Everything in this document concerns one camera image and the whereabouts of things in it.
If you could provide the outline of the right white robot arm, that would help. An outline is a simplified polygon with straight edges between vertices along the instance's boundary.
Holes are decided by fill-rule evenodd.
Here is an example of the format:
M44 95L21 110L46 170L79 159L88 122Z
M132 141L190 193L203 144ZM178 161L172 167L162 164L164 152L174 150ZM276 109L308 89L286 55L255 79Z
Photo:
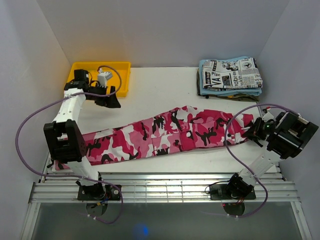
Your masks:
M226 194L232 199L247 197L258 179L272 166L299 155L318 129L316 124L292 111L281 112L277 117L266 113L257 118L243 137L264 150L248 167L230 178Z

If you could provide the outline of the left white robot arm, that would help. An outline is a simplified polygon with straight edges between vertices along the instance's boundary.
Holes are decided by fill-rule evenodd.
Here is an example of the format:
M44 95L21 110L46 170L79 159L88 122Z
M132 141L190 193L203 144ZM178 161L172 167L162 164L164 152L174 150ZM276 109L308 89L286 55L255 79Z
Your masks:
M93 200L104 199L106 187L101 183L101 174L92 168L86 156L87 147L78 118L85 100L106 108L120 108L116 96L118 88L107 86L112 77L111 71L100 68L97 80L91 81L87 70L74 70L74 78L64 86L65 100L58 114L43 127L51 159L69 167L78 178L80 192Z

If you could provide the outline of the pink camouflage trousers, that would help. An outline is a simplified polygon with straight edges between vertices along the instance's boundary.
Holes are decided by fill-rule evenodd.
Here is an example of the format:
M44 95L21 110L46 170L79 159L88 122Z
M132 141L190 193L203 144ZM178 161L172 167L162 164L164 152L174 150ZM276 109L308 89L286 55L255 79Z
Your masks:
M238 145L254 123L251 114L234 117L219 110L176 107L118 128L84 134L92 166Z

